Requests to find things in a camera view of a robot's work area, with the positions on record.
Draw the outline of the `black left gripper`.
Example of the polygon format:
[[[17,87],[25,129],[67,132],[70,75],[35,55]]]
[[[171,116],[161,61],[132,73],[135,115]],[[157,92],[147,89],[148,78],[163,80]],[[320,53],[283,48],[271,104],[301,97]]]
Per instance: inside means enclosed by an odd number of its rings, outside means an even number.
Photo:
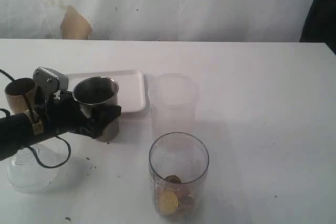
[[[56,136],[66,132],[94,140],[112,140],[119,133],[119,105],[80,105],[71,91],[51,93],[46,99],[37,88],[34,105],[34,134]]]

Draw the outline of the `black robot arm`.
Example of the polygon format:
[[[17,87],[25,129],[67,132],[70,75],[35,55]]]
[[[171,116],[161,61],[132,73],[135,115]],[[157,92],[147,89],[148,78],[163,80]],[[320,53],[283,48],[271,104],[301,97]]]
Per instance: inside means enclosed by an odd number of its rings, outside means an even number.
[[[36,124],[29,118],[28,111],[1,118],[1,160],[23,147],[67,132],[96,139],[121,115],[119,105],[104,105],[94,108],[88,118],[69,91],[61,92],[58,99],[35,105],[32,111],[38,119]]]

